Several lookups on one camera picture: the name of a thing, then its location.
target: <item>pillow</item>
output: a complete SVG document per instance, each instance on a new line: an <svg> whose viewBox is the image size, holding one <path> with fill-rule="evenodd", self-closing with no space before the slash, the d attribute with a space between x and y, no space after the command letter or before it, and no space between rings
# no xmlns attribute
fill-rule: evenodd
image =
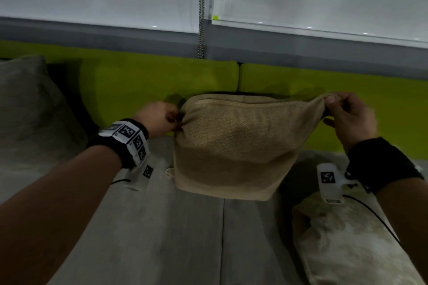
<svg viewBox="0 0 428 285"><path fill-rule="evenodd" d="M40 174L81 152L82 127L41 56L0 63L0 165Z"/></svg>
<svg viewBox="0 0 428 285"><path fill-rule="evenodd" d="M346 193L389 224L374 195L361 186ZM352 199L343 205L327 204L319 192L304 199L293 210L293 236L312 285L424 284L385 226Z"/></svg>
<svg viewBox="0 0 428 285"><path fill-rule="evenodd" d="M268 200L324 110L324 96L191 97L181 108L183 131L175 134L175 184L215 197Z"/></svg>

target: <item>beige fabric bag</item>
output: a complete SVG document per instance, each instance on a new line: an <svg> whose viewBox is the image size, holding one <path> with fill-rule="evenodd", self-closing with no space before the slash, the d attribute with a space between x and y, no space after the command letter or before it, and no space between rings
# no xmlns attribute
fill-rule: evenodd
<svg viewBox="0 0 428 285"><path fill-rule="evenodd" d="M310 102L194 96L181 109L183 131L175 135L175 184L209 196L268 200L324 110L324 96Z"/></svg>

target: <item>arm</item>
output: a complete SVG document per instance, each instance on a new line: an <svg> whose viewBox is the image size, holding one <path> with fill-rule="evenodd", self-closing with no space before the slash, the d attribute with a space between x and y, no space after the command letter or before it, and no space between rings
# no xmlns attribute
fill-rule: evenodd
<svg viewBox="0 0 428 285"><path fill-rule="evenodd" d="M334 127L349 157L348 170L372 187L377 201L421 277L428 282L428 184L401 151L377 139L374 111L355 94L337 93L325 103Z"/></svg>
<svg viewBox="0 0 428 285"><path fill-rule="evenodd" d="M178 109L150 104L133 116L150 138L177 127ZM121 169L119 156L93 146L0 205L0 284L46 284L79 240Z"/></svg>

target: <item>wire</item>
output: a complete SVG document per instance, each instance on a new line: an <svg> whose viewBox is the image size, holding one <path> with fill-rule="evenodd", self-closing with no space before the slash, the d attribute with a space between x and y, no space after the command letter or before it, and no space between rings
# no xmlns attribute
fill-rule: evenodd
<svg viewBox="0 0 428 285"><path fill-rule="evenodd" d="M119 181L131 181L130 179L119 179L119 180L115 180L115 181L113 181L112 183L111 183L111 185L113 185L113 184L115 184L115 183L117 183L117 182L119 182Z"/></svg>
<svg viewBox="0 0 428 285"><path fill-rule="evenodd" d="M343 197L346 198L350 198L352 200L355 200L357 202L359 202L361 205L365 206L370 212L372 212L378 219L380 222L382 222L382 224L385 226L385 228L389 231L389 233L394 237L394 239L399 243L400 247L403 248L403 246L401 245L400 240L396 237L396 235L392 232L392 230L387 226L387 224L381 219L381 217L379 215L377 215L377 213L375 211L373 211L367 204L363 203L362 201L360 201L359 199L356 199L355 197L349 196L349 195L343 195Z"/></svg>

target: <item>wristband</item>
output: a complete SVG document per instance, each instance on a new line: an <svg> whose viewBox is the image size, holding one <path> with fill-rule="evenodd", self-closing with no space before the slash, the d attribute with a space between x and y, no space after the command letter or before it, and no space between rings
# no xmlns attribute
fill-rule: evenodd
<svg viewBox="0 0 428 285"><path fill-rule="evenodd" d="M141 123L127 118L114 122L88 142L88 147L103 145L120 157L122 169L140 166L148 154L148 131Z"/></svg>
<svg viewBox="0 0 428 285"><path fill-rule="evenodd" d="M348 158L347 178L357 179L373 194L393 181L424 179L410 159L382 137L357 143L349 150Z"/></svg>

